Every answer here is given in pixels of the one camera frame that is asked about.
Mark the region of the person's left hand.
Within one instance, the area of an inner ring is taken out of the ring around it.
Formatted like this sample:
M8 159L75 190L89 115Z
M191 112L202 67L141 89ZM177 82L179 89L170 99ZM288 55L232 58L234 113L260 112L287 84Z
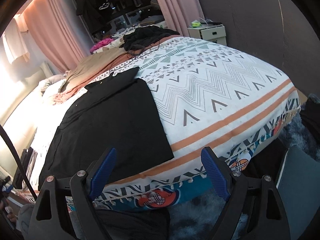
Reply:
M0 209L4 210L8 220L10 220L12 223L16 223L17 222L17 218L14 215L14 213L12 211L12 208L10 206L6 205L2 200L1 200L1 203L0 203Z

